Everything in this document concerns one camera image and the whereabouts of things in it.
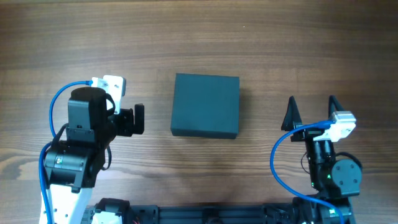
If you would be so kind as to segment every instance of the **teal cardboard box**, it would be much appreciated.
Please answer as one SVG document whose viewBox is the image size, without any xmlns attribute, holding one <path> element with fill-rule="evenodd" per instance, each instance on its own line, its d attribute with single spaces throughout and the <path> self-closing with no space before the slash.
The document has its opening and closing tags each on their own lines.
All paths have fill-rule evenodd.
<svg viewBox="0 0 398 224">
<path fill-rule="evenodd" d="M 175 77 L 174 136 L 235 139 L 239 132 L 239 77 Z"/>
</svg>

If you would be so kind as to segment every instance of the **blue cable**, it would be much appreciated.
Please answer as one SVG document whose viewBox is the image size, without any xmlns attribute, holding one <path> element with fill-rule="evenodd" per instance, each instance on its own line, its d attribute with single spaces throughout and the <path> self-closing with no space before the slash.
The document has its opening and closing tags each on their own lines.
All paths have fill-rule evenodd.
<svg viewBox="0 0 398 224">
<path fill-rule="evenodd" d="M 281 186 L 283 186 L 286 190 L 288 190 L 290 193 L 292 193 L 292 194 L 294 194 L 294 195 L 296 195 L 296 196 L 298 196 L 298 197 L 300 197 L 300 198 L 302 198 L 302 199 L 304 199 L 304 200 L 308 200 L 308 201 L 310 201 L 310 202 L 319 203 L 319 204 L 321 204 L 321 205 L 324 205 L 324 206 L 327 206 L 327 207 L 330 207 L 330 208 L 334 209 L 335 212 L 338 214 L 338 216 L 339 216 L 339 218 L 340 218 L 340 223 L 341 223 L 341 224 L 344 224 L 343 213 L 340 211 L 340 209 L 338 209 L 337 207 L 335 207 L 334 205 L 332 205 L 332 204 L 329 203 L 329 202 L 326 202 L 326 201 L 323 201 L 323 200 L 320 200 L 320 199 L 317 199 L 317 198 L 309 197 L 309 196 L 306 196 L 306 195 L 304 195 L 304 194 L 300 194 L 300 193 L 296 192 L 295 190 L 291 189 L 287 184 L 285 184 L 285 183 L 279 178 L 278 174 L 277 174 L 276 171 L 275 171 L 275 167 L 274 167 L 274 156 L 275 156 L 276 149 L 278 148 L 279 144 L 280 144 L 285 138 L 287 138 L 287 137 L 289 137 L 290 135 L 296 133 L 297 131 L 301 131 L 301 130 L 308 129 L 308 128 L 327 129 L 327 128 L 329 128 L 330 125 L 333 124 L 333 123 L 334 123 L 333 121 L 320 121 L 320 122 L 313 123 L 313 124 L 303 125 L 303 126 L 301 126 L 301 127 L 298 127 L 298 128 L 296 128 L 296 129 L 293 129 L 293 130 L 289 131 L 288 133 L 284 134 L 282 137 L 280 137 L 280 139 L 275 143 L 274 147 L 272 148 L 271 157 L 270 157 L 270 159 L 269 159 L 269 165 L 270 165 L 270 167 L 271 167 L 272 174 L 274 175 L 276 181 L 278 181 L 278 183 L 279 183 Z"/>
<path fill-rule="evenodd" d="M 66 86 L 62 87 L 54 96 L 54 98 L 52 98 L 51 104 L 50 104 L 50 111 L 49 111 L 49 121 L 50 121 L 50 130 L 51 130 L 51 134 L 53 137 L 55 137 L 55 130 L 54 130 L 54 124 L 52 121 L 52 111 L 54 108 L 54 103 L 55 100 L 57 100 L 58 96 L 60 96 L 60 94 L 66 90 L 67 88 L 74 86 L 74 85 L 91 85 L 93 84 L 93 81 L 78 81 L 78 82 L 73 82 L 73 83 L 69 83 Z"/>
<path fill-rule="evenodd" d="M 39 180 L 40 180 L 40 188 L 42 189 L 42 194 L 43 194 L 43 201 L 44 201 L 44 207 L 45 207 L 45 212 L 47 214 L 47 223 L 52 224 L 52 212 L 51 212 L 51 207 L 49 203 L 49 198 L 47 197 L 47 191 L 45 187 L 45 179 L 44 179 L 44 156 L 46 150 L 51 146 L 51 142 L 47 143 L 43 149 L 42 152 L 40 153 L 39 157 Z"/>
</svg>

